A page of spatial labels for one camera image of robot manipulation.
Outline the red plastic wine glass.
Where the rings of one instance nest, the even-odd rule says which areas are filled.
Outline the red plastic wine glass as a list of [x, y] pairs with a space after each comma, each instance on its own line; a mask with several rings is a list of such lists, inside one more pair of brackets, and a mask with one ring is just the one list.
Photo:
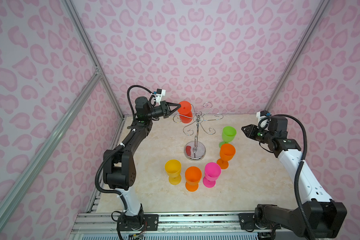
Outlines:
[[181, 107], [178, 109], [179, 118], [182, 123], [188, 124], [193, 121], [192, 105], [188, 101], [180, 102]]

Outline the yellow plastic wine glass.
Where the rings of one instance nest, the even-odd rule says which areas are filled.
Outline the yellow plastic wine glass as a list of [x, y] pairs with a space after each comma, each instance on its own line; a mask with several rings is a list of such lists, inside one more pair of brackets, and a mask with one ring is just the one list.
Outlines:
[[168, 175], [169, 183], [172, 185], [178, 185], [181, 180], [182, 164], [178, 160], [169, 160], [165, 164], [165, 171]]

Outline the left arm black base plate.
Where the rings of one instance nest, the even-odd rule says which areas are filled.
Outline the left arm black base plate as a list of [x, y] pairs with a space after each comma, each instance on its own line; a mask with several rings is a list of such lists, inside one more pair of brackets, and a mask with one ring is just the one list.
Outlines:
[[159, 215], [138, 215], [138, 216], [122, 216], [117, 220], [117, 230], [121, 232], [142, 232], [156, 231], [159, 224]]

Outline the orange back wine glass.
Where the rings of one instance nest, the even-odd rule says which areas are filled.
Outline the orange back wine glass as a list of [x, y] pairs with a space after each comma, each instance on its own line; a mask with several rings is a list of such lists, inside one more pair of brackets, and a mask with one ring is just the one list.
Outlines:
[[189, 167], [185, 172], [186, 189], [189, 192], [195, 192], [199, 188], [202, 178], [202, 171], [198, 167]]

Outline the green plastic wine glass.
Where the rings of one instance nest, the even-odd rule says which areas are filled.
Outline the green plastic wine glass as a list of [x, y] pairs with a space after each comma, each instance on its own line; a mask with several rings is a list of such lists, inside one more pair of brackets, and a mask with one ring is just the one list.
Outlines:
[[229, 144], [232, 142], [237, 134], [237, 130], [234, 127], [226, 126], [223, 128], [222, 139], [223, 141], [219, 143], [219, 147], [224, 144]]

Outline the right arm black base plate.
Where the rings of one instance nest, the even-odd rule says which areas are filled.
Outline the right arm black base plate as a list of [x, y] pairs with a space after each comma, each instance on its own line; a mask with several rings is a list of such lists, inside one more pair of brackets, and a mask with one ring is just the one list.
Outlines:
[[271, 231], [273, 229], [280, 230], [281, 226], [276, 224], [262, 224], [259, 220], [256, 219], [255, 213], [240, 213], [238, 214], [239, 224], [241, 230], [252, 233], [255, 231], [265, 230]]

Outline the orange wine glass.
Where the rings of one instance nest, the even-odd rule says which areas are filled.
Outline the orange wine glass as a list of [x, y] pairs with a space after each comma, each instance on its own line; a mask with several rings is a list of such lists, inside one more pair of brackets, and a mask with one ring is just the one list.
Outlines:
[[199, 188], [202, 178], [202, 171], [198, 167], [189, 167], [185, 172], [186, 189], [189, 192], [195, 192]]
[[231, 144], [223, 144], [220, 148], [220, 158], [217, 160], [217, 164], [222, 170], [229, 167], [229, 161], [236, 154], [236, 149]]

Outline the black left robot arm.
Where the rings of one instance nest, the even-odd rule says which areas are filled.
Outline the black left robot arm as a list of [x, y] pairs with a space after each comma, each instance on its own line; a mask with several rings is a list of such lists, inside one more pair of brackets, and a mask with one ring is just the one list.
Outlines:
[[133, 190], [137, 176], [134, 154], [149, 135], [153, 121], [160, 117], [168, 118], [181, 104], [162, 101], [154, 106], [146, 97], [138, 97], [135, 105], [136, 115], [130, 132], [117, 147], [105, 151], [95, 183], [99, 192], [120, 196], [124, 205], [121, 222], [141, 226], [144, 224], [144, 210]]

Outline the orange front wine glass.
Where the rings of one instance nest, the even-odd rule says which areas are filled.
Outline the orange front wine glass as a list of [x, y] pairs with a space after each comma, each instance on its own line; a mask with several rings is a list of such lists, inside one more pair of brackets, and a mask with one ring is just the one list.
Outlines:
[[217, 160], [217, 164], [222, 170], [229, 167], [229, 161], [236, 154], [236, 149], [231, 144], [223, 144], [220, 148], [220, 158]]

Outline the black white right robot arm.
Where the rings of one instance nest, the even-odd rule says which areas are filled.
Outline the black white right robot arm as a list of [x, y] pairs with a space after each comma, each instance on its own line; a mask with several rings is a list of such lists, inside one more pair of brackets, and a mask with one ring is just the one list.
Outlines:
[[257, 113], [258, 123], [242, 127], [247, 138], [267, 146], [287, 170], [297, 202], [295, 210], [276, 205], [259, 204], [254, 212], [254, 225], [292, 231], [307, 240], [334, 239], [343, 225], [347, 209], [336, 202], [322, 187], [306, 163], [308, 153], [307, 131], [297, 118], [267, 111]]

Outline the pink plastic wine glass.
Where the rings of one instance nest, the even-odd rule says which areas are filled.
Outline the pink plastic wine glass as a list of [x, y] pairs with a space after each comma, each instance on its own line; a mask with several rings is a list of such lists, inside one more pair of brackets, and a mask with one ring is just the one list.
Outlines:
[[204, 169], [203, 184], [207, 188], [213, 188], [216, 185], [216, 180], [222, 173], [221, 167], [217, 163], [208, 163]]

